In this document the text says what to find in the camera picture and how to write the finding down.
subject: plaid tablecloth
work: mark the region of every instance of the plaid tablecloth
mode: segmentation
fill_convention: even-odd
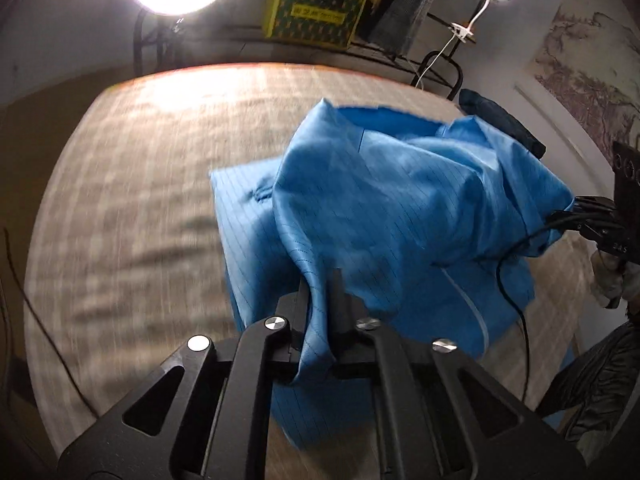
[[[40,206],[26,281],[44,325],[100,412],[191,335],[219,340],[235,333],[208,172],[281,154],[322,97],[440,121],[461,115],[451,102],[381,78],[260,64],[137,79],[104,91],[82,118]],[[582,239],[565,236],[531,268],[535,405],[576,329],[591,267]],[[28,312],[25,330],[36,400],[60,453],[93,419]],[[519,395],[519,328],[482,362]],[[267,460],[268,478],[377,474],[372,428],[299,452],[271,424]]]

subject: blue striped fabric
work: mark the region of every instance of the blue striped fabric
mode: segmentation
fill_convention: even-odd
[[[310,285],[300,373],[295,386],[274,388],[272,403],[299,447],[371,413],[363,381],[327,378],[329,270],[342,269],[347,291],[402,335],[448,337],[479,356],[516,319],[495,283],[498,257],[573,202],[525,148],[475,117],[446,125],[324,100],[283,158],[211,180],[239,325],[272,314],[300,273]],[[537,256],[557,236],[520,254]],[[508,262],[503,279],[518,304],[533,298],[524,259]]]

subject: silver screw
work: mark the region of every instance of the silver screw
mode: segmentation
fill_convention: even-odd
[[[264,322],[265,327],[269,330],[280,330],[287,324],[287,320],[280,316],[271,316]]]
[[[380,320],[376,319],[375,317],[363,317],[362,319],[356,321],[356,326],[360,330],[375,330],[381,324],[382,323],[380,322]]]
[[[451,339],[436,339],[436,341],[432,343],[431,347],[436,352],[448,354],[458,348],[458,345],[456,345]]]
[[[201,352],[209,347],[209,338],[205,335],[195,335],[187,341],[189,350]]]

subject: triangular cutout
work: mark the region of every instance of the triangular cutout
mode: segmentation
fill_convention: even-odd
[[[156,436],[160,433],[183,375],[183,367],[171,368],[122,415],[122,421],[127,426],[140,430],[149,436]]]
[[[459,377],[485,437],[492,438],[518,425],[518,416],[500,399],[494,397],[473,375],[466,370],[460,370]]]

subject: white strip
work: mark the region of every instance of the white strip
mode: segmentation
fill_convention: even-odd
[[[482,331],[482,338],[484,338],[484,350],[482,351],[482,355],[484,355],[487,349],[489,348],[489,329],[487,328],[486,323],[484,322],[484,317],[482,317],[482,314],[480,314],[480,311],[478,310],[478,307],[476,307],[476,304],[473,302],[473,300],[467,295],[467,293],[464,290],[460,288],[460,286],[456,282],[453,281],[453,278],[449,276],[449,273],[445,269],[440,269],[440,270],[447,277],[447,279],[449,280],[449,283],[453,285],[453,287],[457,290],[458,294],[462,297],[462,299],[465,300],[465,303],[468,304],[469,308],[471,309],[471,312],[474,313],[474,316],[476,316],[476,319],[478,320],[478,325],[480,325],[480,330]]]

